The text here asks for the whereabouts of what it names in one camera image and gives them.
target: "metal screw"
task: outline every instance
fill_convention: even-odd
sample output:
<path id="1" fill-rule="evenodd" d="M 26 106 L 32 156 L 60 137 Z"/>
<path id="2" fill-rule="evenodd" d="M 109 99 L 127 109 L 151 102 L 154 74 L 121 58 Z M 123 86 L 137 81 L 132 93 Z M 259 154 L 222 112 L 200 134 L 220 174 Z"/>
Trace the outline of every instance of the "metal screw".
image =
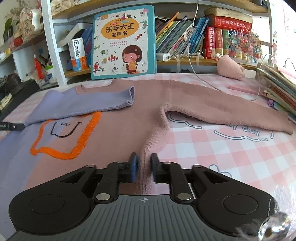
<path id="1" fill-rule="evenodd" d="M 108 193 L 99 193 L 98 195 L 96 195 L 96 199 L 100 200 L 100 201 L 106 201 L 110 199 L 110 195 Z"/>
<path id="2" fill-rule="evenodd" d="M 189 193 L 179 193 L 177 198 L 182 200 L 182 201 L 188 201 L 188 200 L 190 200 L 192 198 L 192 196 Z"/>

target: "wooden shelf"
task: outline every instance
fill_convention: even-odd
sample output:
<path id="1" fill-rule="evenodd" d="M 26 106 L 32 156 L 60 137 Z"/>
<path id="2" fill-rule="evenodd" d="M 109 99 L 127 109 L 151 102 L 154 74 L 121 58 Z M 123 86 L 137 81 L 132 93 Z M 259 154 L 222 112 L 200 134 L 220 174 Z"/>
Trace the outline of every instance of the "wooden shelf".
<path id="1" fill-rule="evenodd" d="M 191 64 L 194 66 L 195 65 L 195 59 L 191 60 Z M 157 66 L 169 66 L 169 65 L 177 65 L 177 61 L 175 59 L 171 59 L 170 61 L 157 61 Z M 181 65 L 189 65 L 189 60 L 187 58 L 181 59 Z M 217 66 L 217 61 L 214 59 L 200 59 L 199 61 L 199 65 L 203 65 L 203 66 Z M 240 64 L 241 66 L 243 66 L 245 69 L 249 69 L 249 70 L 256 70 L 255 66 L 251 66 L 251 65 L 246 65 L 246 64 Z M 71 78 L 74 76 L 79 76 L 79 75 L 83 75 L 83 74 L 90 74 L 91 69 L 88 68 L 86 70 L 82 70 L 82 71 L 66 71 L 65 72 L 65 77 L 66 78 Z"/>
<path id="2" fill-rule="evenodd" d="M 258 6 L 252 2 L 249 2 L 248 0 L 210 0 L 210 1 L 201 1 L 203 5 L 209 5 L 209 6 L 215 6 L 217 4 L 224 4 L 228 6 L 232 6 L 235 8 L 242 9 L 244 11 L 248 11 L 250 13 L 268 13 L 268 10 L 262 6 Z M 165 1 L 159 1 L 159 0 L 145 0 L 145 1 L 137 1 L 137 0 L 90 0 L 87 2 L 84 2 L 82 4 L 76 5 L 74 7 L 71 7 L 69 9 L 66 9 L 62 12 L 59 12 L 56 15 L 52 16 L 52 19 L 70 19 L 75 16 L 79 16 L 80 14 L 99 9 L 102 7 L 107 7 L 108 10 L 114 9 L 114 8 L 119 8 L 121 6 L 116 6 L 122 5 L 123 3 L 126 3 L 127 6 L 132 6 L 132 5 L 143 5 L 143 4 L 153 4 L 153 3 L 184 3 L 184 1 L 180 0 L 165 0 Z M 186 0 L 185 3 L 189 4 L 196 4 L 196 0 Z"/>
<path id="3" fill-rule="evenodd" d="M 74 70 L 69 70 L 65 72 L 65 77 L 66 78 L 71 78 L 74 76 L 78 76 L 78 75 L 83 75 L 83 74 L 90 74 L 91 73 L 91 69 L 87 68 L 85 70 L 81 70 L 81 71 L 74 71 Z"/>
<path id="4" fill-rule="evenodd" d="M 191 64 L 195 65 L 195 59 L 191 59 Z M 175 59 L 171 59 L 170 61 L 157 61 L 157 66 L 168 66 L 168 65 L 177 65 L 177 61 Z M 187 58 L 181 59 L 181 65 L 190 65 L 189 60 Z M 217 61 L 214 59 L 200 59 L 199 65 L 203 66 L 217 66 Z M 249 70 L 256 70 L 256 66 L 246 65 L 246 64 L 240 64 L 245 69 Z"/>
<path id="5" fill-rule="evenodd" d="M 0 66 L 2 66 L 3 64 L 8 63 L 9 61 L 13 61 L 13 56 L 12 53 L 10 53 L 9 55 L 7 55 L 1 62 L 0 62 Z"/>
<path id="6" fill-rule="evenodd" d="M 39 42 L 41 42 L 41 41 L 43 41 L 45 39 L 46 39 L 45 38 L 45 32 L 40 32 L 39 34 L 32 36 L 32 39 L 23 42 L 20 46 L 15 48 L 13 50 L 13 52 L 18 51 L 20 49 L 24 49 L 24 48 L 32 46 L 32 45 L 35 45 L 35 44 L 37 44 L 37 43 L 39 43 Z"/>
<path id="7" fill-rule="evenodd" d="M 268 13 L 267 8 L 249 2 L 248 0 L 215 0 L 215 2 L 244 9 L 252 13 Z"/>

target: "pink sweater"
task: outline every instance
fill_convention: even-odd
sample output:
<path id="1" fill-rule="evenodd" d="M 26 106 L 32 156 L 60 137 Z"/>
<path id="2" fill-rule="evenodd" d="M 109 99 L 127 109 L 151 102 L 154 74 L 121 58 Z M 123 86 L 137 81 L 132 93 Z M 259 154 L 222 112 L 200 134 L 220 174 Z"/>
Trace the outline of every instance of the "pink sweater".
<path id="1" fill-rule="evenodd" d="M 38 153 L 42 156 L 26 188 L 88 164 L 105 168 L 114 161 L 127 161 L 131 152 L 136 152 L 140 156 L 137 182 L 122 185 L 121 193 L 152 194 L 154 185 L 149 157 L 165 145 L 169 131 L 167 111 L 182 112 L 209 123 L 249 125 L 293 133 L 287 113 L 199 85 L 173 80 L 113 80 L 109 86 L 85 88 L 80 85 L 76 91 L 78 94 L 114 92 L 131 86 L 135 87 L 133 106 L 73 117 L 71 122 L 81 124 L 71 136 L 55 139 L 49 146 L 50 152 Z M 60 135 L 68 133 L 71 126 L 65 125 Z M 73 154 L 79 145 L 82 146 L 81 152 Z"/>

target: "pink checkered tablecloth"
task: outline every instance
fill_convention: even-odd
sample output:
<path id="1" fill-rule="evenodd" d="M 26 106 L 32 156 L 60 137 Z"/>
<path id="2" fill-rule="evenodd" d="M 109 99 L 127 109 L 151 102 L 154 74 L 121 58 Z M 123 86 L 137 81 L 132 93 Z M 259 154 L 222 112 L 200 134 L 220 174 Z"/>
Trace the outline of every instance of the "pink checkered tablecloth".
<path id="1" fill-rule="evenodd" d="M 245 99 L 253 99 L 254 95 L 230 90 L 228 86 L 258 86 L 258 82 L 250 78 L 238 81 L 212 74 L 199 76 L 223 92 Z M 207 86 L 194 74 L 149 74 L 129 79 L 172 79 Z M 89 88 L 109 83 L 110 80 L 87 81 L 83 85 Z M 74 85 L 77 84 L 55 89 L 64 91 Z M 32 95 L 5 121 L 23 122 L 47 91 Z M 268 106 L 267 99 L 263 97 L 254 102 Z M 158 154 L 161 161 L 176 162 L 183 168 L 200 164 L 269 193 L 272 193 L 276 185 L 296 184 L 296 125 L 294 134 L 289 135 L 251 126 L 208 124 L 177 112 L 169 112 L 167 116 L 170 120 L 170 133 L 166 146 Z M 0 140 L 5 135 L 5 132 L 1 132 Z M 157 191 L 159 194 L 167 193 L 168 189 L 159 185 Z"/>

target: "white cable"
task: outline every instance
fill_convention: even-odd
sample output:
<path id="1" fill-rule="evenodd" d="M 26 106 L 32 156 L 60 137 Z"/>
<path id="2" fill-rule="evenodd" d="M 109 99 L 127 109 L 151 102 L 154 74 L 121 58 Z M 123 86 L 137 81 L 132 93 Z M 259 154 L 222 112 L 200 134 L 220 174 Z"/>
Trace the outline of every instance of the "white cable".
<path id="1" fill-rule="evenodd" d="M 191 33 L 190 33 L 190 37 L 189 37 L 189 39 L 188 39 L 188 59 L 189 59 L 189 63 L 190 63 L 190 66 L 191 66 L 191 68 L 192 68 L 193 73 L 196 75 L 197 78 L 199 78 L 201 81 L 207 83 L 209 86 L 213 87 L 214 89 L 216 89 L 216 90 L 218 90 L 218 91 L 221 91 L 221 90 L 219 90 L 218 88 L 216 88 L 215 86 L 213 86 L 213 85 L 211 85 L 210 83 L 208 83 L 207 81 L 201 79 L 201 78 L 196 74 L 196 72 L 194 71 L 193 66 L 192 66 L 192 64 L 191 64 L 190 57 L 189 57 L 189 42 L 190 42 L 190 39 L 191 39 L 192 34 L 193 34 L 193 27 L 194 27 L 195 18 L 196 18 L 196 15 L 197 15 L 198 4 L 199 4 L 199 0 L 197 0 L 196 11 L 195 11 L 194 19 L 193 19 L 193 24 L 192 24 L 192 31 L 191 31 Z"/>
<path id="2" fill-rule="evenodd" d="M 272 58 L 272 55 L 271 55 L 270 53 L 266 54 L 266 55 L 263 57 L 263 59 L 262 59 L 262 62 L 261 62 L 261 64 L 260 64 L 260 68 L 262 67 L 263 61 L 264 61 L 264 59 L 265 59 L 265 57 L 266 57 L 267 55 L 270 55 L 271 58 Z M 249 100 L 249 101 L 254 101 L 254 100 L 257 100 L 257 99 L 258 99 L 259 94 L 260 94 L 260 87 L 261 87 L 261 76 L 260 76 L 260 71 L 259 71 L 259 89 L 258 89 L 258 93 L 257 93 L 257 96 L 256 96 L 254 99 L 251 99 L 251 100 Z"/>
<path id="3" fill-rule="evenodd" d="M 196 75 L 197 78 L 199 78 L 201 81 L 207 83 L 209 86 L 213 87 L 214 89 L 216 89 L 216 90 L 218 90 L 218 91 L 221 91 L 221 90 L 219 90 L 218 88 L 216 88 L 215 86 L 213 86 L 213 85 L 211 85 L 210 83 L 208 83 L 207 81 L 201 79 L 201 78 L 196 74 L 196 72 L 194 71 L 193 66 L 192 66 L 192 64 L 191 64 L 191 60 L 190 60 L 190 56 L 189 56 L 189 42 L 190 42 L 190 39 L 191 39 L 192 34 L 193 34 L 193 27 L 194 27 L 195 18 L 196 18 L 196 15 L 197 15 L 198 5 L 199 5 L 199 0 L 197 0 L 196 11 L 195 11 L 195 15 L 194 15 L 194 18 L 193 18 L 192 31 L 191 31 L 191 33 L 190 33 L 189 40 L 188 40 L 188 60 L 189 60 L 190 66 L 191 66 L 191 68 L 192 68 L 192 71 L 193 71 L 193 73 Z M 264 61 L 264 59 L 265 59 L 265 57 L 266 57 L 267 55 L 270 55 L 271 58 L 272 58 L 272 55 L 271 55 L 271 54 L 269 54 L 269 53 L 266 54 L 266 55 L 263 57 L 263 60 L 262 60 L 261 65 L 260 65 L 260 68 L 262 67 L 263 61 Z M 257 94 L 257 96 L 256 96 L 254 99 L 249 100 L 249 101 L 254 101 L 254 100 L 256 100 L 256 99 L 259 97 L 259 94 L 260 94 L 260 86 L 261 86 L 261 78 L 260 78 L 260 72 L 259 72 L 259 89 L 258 89 L 258 94 Z"/>

